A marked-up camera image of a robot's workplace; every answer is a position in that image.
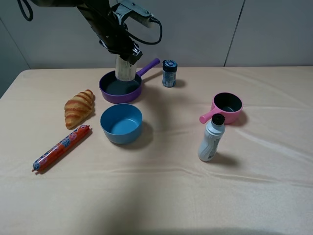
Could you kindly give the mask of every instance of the purple saucepan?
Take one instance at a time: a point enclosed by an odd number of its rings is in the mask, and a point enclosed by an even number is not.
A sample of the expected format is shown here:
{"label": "purple saucepan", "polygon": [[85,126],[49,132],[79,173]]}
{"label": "purple saucepan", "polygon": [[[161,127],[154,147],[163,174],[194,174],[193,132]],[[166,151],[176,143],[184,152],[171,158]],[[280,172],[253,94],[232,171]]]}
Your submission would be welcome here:
{"label": "purple saucepan", "polygon": [[115,71],[107,73],[99,82],[99,88],[103,98],[113,104],[129,103],[133,101],[141,94],[141,76],[159,63],[160,60],[158,58],[154,59],[136,73],[134,80],[128,82],[118,80],[115,77]]}

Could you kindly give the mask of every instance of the blue jar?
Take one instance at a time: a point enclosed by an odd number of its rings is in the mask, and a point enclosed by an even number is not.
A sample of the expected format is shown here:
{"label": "blue jar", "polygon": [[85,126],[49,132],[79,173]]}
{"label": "blue jar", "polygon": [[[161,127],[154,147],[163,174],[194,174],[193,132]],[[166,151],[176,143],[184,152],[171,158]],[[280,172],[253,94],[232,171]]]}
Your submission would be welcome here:
{"label": "blue jar", "polygon": [[163,86],[173,87],[176,84],[177,63],[174,60],[163,61]]}

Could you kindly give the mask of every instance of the black bottle cap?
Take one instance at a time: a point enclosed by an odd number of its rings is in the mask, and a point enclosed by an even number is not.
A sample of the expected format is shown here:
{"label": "black bottle cap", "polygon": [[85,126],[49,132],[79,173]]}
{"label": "black bottle cap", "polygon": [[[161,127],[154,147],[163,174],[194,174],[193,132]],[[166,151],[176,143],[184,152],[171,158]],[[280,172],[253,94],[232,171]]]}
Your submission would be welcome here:
{"label": "black bottle cap", "polygon": [[176,72],[177,63],[174,60],[163,60],[163,70],[165,72]]}
{"label": "black bottle cap", "polygon": [[212,117],[212,122],[217,125],[223,125],[225,121],[225,117],[222,114],[214,114]]}

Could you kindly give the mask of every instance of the bowl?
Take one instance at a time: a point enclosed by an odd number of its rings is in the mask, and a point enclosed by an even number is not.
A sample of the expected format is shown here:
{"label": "bowl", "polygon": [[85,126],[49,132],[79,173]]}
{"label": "bowl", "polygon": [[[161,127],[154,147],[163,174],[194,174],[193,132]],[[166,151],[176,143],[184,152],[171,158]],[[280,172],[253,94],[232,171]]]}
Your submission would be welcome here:
{"label": "bowl", "polygon": [[103,112],[100,125],[111,142],[131,143],[141,134],[142,113],[134,105],[116,104]]}

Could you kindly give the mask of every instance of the sausage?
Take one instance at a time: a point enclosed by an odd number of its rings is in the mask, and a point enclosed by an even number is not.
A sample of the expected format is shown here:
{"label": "sausage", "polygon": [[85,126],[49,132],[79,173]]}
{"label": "sausage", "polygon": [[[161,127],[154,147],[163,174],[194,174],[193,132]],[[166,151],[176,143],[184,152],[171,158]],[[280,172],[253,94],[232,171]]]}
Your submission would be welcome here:
{"label": "sausage", "polygon": [[72,148],[79,140],[81,140],[90,131],[90,126],[81,125],[63,140],[53,146],[49,151],[43,154],[39,159],[37,159],[33,164],[32,171],[42,171],[47,166],[49,166],[53,161],[55,161],[62,154],[67,152]]}

